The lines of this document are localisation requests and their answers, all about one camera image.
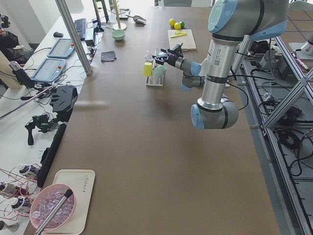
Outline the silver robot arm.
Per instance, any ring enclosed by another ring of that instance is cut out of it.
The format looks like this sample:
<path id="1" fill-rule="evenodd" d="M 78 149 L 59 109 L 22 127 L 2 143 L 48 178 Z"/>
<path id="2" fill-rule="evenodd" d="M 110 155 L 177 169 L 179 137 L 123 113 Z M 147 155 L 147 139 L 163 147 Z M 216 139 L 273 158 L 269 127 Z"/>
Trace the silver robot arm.
<path id="1" fill-rule="evenodd" d="M 238 108 L 224 95 L 236 47 L 245 35 L 255 41 L 281 35 L 287 27 L 288 9 L 287 0 L 218 0 L 209 15 L 212 35 L 202 64 L 184 58 L 180 44 L 154 56 L 156 63 L 183 71 L 183 87 L 203 86 L 201 97 L 191 106 L 195 128 L 225 129 L 236 123 Z"/>

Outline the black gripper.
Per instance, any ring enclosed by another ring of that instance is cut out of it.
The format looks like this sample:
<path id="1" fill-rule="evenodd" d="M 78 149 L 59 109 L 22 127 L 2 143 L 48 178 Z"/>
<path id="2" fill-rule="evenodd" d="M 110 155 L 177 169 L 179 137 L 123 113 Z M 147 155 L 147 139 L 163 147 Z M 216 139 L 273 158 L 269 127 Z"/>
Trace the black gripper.
<path id="1" fill-rule="evenodd" d="M 161 48 L 160 51 L 163 51 L 166 54 L 163 56 L 154 55 L 153 58 L 154 58 L 155 62 L 159 65 L 164 65 L 165 63 L 168 63 L 169 65 L 175 67 L 177 59 L 183 57 L 182 50 L 181 50 L 182 45 L 183 45 L 183 43 L 176 44 L 175 46 L 173 46 L 172 48 L 169 48 L 169 49 L 162 49 Z"/>

